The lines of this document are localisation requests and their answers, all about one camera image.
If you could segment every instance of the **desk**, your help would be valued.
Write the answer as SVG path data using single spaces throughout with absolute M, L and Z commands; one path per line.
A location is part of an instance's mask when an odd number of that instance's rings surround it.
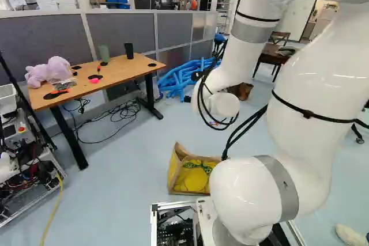
M 282 56 L 282 55 L 276 54 L 276 51 L 280 47 L 281 46 L 276 45 L 276 44 L 271 44 L 271 43 L 265 44 L 264 49 L 258 59 L 258 63 L 255 66 L 253 78 L 255 77 L 256 71 L 258 71 L 259 69 L 260 63 L 267 63 L 270 65 L 278 66 L 276 75 L 274 75 L 274 78 L 273 78 L 273 82 L 276 80 L 277 75 L 281 69 L 281 66 L 284 65 L 289 59 L 288 56 Z
M 138 101 L 158 119 L 163 118 L 163 115 L 154 107 L 152 75 L 156 70 L 164 68 L 165 64 L 149 59 L 142 54 L 135 53 L 134 59 L 132 60 L 128 60 L 126 55 L 111 58 L 109 64 L 102 66 L 100 72 L 97 73 L 97 66 L 100 65 L 100 62 L 98 60 L 80 64 L 79 66 L 81 68 L 76 70 L 78 76 L 75 76 L 77 85 L 71 87 L 69 93 L 62 94 L 57 98 L 51 100 L 45 100 L 43 98 L 44 95 L 54 90 L 51 84 L 45 83 L 38 89 L 28 88 L 32 109 L 34 111 L 42 111 L 47 108 L 51 110 L 81 170 L 88 167 L 87 160 L 74 136 L 73 130 L 67 125 L 58 105 L 144 75 L 148 100 L 138 99 Z M 90 75 L 94 74 L 103 76 L 97 84 L 90 83 L 88 79 Z

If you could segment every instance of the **gray cubicle partition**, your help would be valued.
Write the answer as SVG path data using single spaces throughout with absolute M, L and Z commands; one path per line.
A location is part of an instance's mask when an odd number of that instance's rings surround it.
M 18 81 L 24 80 L 26 66 L 47 63 L 52 56 L 72 65 L 92 61 L 80 14 L 1 18 L 0 30 L 0 51 Z M 0 70 L 0 84 L 7 83 Z
M 201 58 L 209 58 L 212 56 L 213 41 L 207 40 L 200 43 L 192 44 L 191 60 L 197 60 Z
M 182 46 L 159 52 L 159 62 L 165 63 L 166 68 L 159 70 L 159 75 L 180 66 L 190 60 L 190 46 Z
M 154 14 L 87 14 L 87 22 L 95 45 L 106 44 L 111 56 L 126 53 L 124 44 L 133 43 L 134 52 L 155 50 Z
M 190 43 L 192 15 L 192 13 L 157 14 L 159 48 Z

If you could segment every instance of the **pink object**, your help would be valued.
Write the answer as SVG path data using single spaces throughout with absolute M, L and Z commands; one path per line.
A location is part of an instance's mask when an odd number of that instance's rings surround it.
M 98 78 L 90 79 L 90 83 L 97 84 L 100 80 Z
M 50 83 L 68 79 L 72 76 L 69 69 L 69 62 L 59 56 L 51 57 L 47 64 L 37 66 L 27 66 L 27 73 L 24 75 L 30 88 L 41 87 L 43 81 Z

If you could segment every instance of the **white sneaker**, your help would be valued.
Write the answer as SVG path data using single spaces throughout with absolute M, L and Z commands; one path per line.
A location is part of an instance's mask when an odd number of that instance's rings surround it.
M 353 229 L 337 224 L 336 233 L 338 237 L 347 245 L 352 246 L 369 246 L 369 243 L 365 236 L 355 232 Z

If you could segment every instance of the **mouse pad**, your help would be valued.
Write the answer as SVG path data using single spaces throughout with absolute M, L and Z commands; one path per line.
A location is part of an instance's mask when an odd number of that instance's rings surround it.
M 94 74 L 94 75 L 90 75 L 89 77 L 87 77 L 89 80 L 91 80 L 91 79 L 94 79 L 94 78 L 97 78 L 97 79 L 102 79 L 102 75 L 96 75 L 96 74 Z

